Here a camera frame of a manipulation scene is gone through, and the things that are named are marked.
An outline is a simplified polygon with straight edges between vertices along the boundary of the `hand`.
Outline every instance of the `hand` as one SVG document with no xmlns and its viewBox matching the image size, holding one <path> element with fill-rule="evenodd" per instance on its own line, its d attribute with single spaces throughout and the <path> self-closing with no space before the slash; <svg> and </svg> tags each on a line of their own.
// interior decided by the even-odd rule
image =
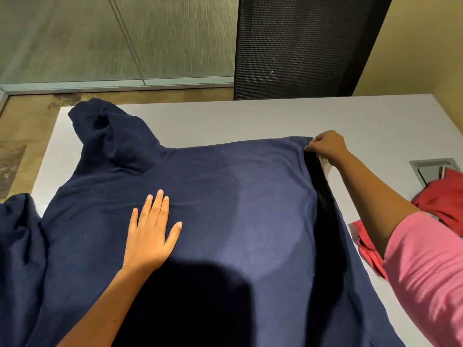
<svg viewBox="0 0 463 347">
<path fill-rule="evenodd" d="M 148 195 L 138 224 L 138 209 L 133 209 L 122 269 L 147 270 L 150 275 L 166 261 L 174 249 L 182 222 L 179 221 L 172 227 L 166 240 L 169 198 L 166 196 L 163 199 L 163 195 L 162 190 L 157 192 L 153 206 L 153 196 Z"/>
<path fill-rule="evenodd" d="M 349 154 L 344 138 L 334 130 L 325 131 L 312 139 L 305 151 L 315 152 L 317 157 L 326 158 L 335 167 L 344 156 Z"/>
</svg>

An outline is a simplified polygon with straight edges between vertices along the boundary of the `white table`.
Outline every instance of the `white table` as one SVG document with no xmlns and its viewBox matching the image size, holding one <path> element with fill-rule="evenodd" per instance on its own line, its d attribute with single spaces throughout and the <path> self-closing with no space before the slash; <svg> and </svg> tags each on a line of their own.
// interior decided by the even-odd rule
<svg viewBox="0 0 463 347">
<path fill-rule="evenodd" d="M 463 167 L 463 136 L 432 95 L 120 105 L 141 117 L 162 145 L 191 147 L 238 140 L 315 136 L 334 129 L 383 181 L 411 199 L 421 190 L 410 160 L 453 157 Z M 32 196 L 43 214 L 80 158 L 67 113 L 60 110 Z M 328 181 L 347 223 L 358 219 L 338 171 Z M 364 263 L 397 334 L 408 347 L 431 344 L 405 314 L 390 285 Z"/>
</svg>

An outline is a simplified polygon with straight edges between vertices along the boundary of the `black mesh chair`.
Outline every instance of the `black mesh chair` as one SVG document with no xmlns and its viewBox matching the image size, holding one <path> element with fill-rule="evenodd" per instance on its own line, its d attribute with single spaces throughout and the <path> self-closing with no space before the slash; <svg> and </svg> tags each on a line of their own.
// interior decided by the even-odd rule
<svg viewBox="0 0 463 347">
<path fill-rule="evenodd" d="M 239 0 L 235 100 L 350 96 L 391 0 Z"/>
</svg>

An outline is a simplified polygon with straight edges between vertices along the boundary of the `red cloth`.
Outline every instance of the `red cloth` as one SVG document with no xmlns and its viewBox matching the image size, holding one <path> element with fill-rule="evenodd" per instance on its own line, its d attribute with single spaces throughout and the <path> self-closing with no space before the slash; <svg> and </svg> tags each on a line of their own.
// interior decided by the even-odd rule
<svg viewBox="0 0 463 347">
<path fill-rule="evenodd" d="M 363 222 L 361 220 L 357 220 L 353 222 L 352 225 L 355 226 L 355 229 L 357 230 L 357 244 L 360 254 L 367 263 L 370 264 L 370 267 L 373 268 L 378 276 L 389 281 L 388 275 L 382 268 L 383 260 L 368 236 L 367 230 L 363 226 Z"/>
<path fill-rule="evenodd" d="M 412 203 L 463 236 L 463 173 L 445 168 L 443 179 L 431 181 Z"/>
</svg>

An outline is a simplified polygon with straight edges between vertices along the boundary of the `pink sleeve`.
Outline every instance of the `pink sleeve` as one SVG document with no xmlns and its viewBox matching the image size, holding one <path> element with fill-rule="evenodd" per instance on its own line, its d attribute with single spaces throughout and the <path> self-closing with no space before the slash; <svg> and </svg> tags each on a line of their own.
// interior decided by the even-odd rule
<svg viewBox="0 0 463 347">
<path fill-rule="evenodd" d="M 436 347 L 463 346 L 463 240 L 417 212 L 396 227 L 383 268 L 400 304 Z"/>
</svg>

